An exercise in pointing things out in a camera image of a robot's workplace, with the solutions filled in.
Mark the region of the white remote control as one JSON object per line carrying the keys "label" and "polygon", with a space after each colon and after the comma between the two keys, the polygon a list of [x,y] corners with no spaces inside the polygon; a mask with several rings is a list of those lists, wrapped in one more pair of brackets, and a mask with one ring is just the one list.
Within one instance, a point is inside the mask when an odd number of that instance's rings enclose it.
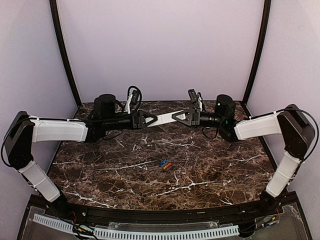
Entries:
{"label": "white remote control", "polygon": [[180,111],[181,110],[157,115],[157,121],[150,124],[148,128],[176,122],[174,119],[172,119],[172,114],[175,114]]}

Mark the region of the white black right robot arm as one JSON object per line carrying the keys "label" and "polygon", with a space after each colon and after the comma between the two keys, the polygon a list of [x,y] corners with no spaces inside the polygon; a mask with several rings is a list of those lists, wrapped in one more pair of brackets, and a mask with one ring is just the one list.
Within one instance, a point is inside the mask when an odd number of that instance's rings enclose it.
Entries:
{"label": "white black right robot arm", "polygon": [[173,120],[188,127],[216,128],[218,134],[229,143],[250,138],[282,135],[284,155],[265,192],[276,198],[294,178],[301,164],[314,151],[319,140],[319,128],[313,126],[306,111],[290,104],[284,109],[235,120],[236,103],[225,94],[217,96],[213,112],[205,111],[201,95],[188,92],[193,108],[174,113]]}

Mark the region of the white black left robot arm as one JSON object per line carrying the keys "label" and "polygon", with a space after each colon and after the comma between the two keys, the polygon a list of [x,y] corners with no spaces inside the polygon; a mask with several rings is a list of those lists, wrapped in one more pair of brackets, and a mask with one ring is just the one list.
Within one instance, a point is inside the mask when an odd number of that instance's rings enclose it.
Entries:
{"label": "white black left robot arm", "polygon": [[38,142],[72,141],[92,143],[113,130],[140,130],[155,123],[158,117],[140,109],[141,93],[134,90],[122,104],[113,94],[94,100],[86,119],[41,118],[17,113],[1,146],[3,163],[20,173],[48,202],[64,199],[59,188],[36,163],[31,153]]}

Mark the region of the blue AA battery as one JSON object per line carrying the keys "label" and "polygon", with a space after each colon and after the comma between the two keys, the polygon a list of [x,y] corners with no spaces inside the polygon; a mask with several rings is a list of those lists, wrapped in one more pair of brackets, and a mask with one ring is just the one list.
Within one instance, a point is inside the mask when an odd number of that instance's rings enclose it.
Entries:
{"label": "blue AA battery", "polygon": [[167,160],[165,159],[165,160],[163,160],[162,162],[160,162],[159,163],[159,166],[161,167],[161,166],[163,166],[165,163],[167,162]]}

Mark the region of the orange AA battery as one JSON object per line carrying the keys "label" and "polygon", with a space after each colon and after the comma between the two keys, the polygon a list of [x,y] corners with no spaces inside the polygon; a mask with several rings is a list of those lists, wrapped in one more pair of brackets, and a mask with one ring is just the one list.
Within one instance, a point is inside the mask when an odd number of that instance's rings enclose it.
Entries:
{"label": "orange AA battery", "polygon": [[172,163],[170,162],[170,163],[168,163],[167,165],[165,165],[164,167],[163,167],[163,170],[164,171],[166,171],[168,168],[170,168],[172,166]]}

